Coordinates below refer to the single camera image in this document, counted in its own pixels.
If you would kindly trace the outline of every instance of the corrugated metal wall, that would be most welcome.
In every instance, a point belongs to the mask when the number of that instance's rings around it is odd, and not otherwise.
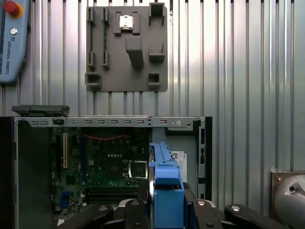
[[[71,115],[213,116],[213,201],[266,214],[270,169],[305,169],[305,1],[163,1],[172,9],[167,92],[84,84],[86,7],[148,0],[36,0],[27,66],[17,87],[2,87],[0,115],[67,104]]]

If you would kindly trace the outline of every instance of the green circuit board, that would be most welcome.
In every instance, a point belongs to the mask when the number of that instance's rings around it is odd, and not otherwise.
[[[138,187],[126,179],[128,161],[147,161],[145,128],[53,128],[54,219],[69,219],[92,205],[90,188]]]

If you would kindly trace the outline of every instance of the sticker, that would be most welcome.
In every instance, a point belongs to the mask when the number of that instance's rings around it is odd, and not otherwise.
[[[184,151],[172,151],[172,157],[180,167],[182,181],[187,182],[187,155]]]
[[[59,219],[58,220],[58,223],[57,223],[57,226],[59,226],[60,224],[63,224],[65,221],[63,219]]]

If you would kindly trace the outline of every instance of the part holder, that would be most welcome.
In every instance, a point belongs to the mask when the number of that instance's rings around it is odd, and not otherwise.
[[[85,84],[92,92],[164,92],[168,87],[167,8],[87,8]]]

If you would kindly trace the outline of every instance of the cable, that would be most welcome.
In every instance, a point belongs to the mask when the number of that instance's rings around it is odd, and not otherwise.
[[[122,138],[122,137],[125,137],[125,136],[126,135],[119,135],[119,136],[115,136],[115,137],[102,138],[102,137],[93,137],[93,136],[90,136],[90,135],[84,135],[84,137],[99,140],[99,141],[114,140],[114,139]]]

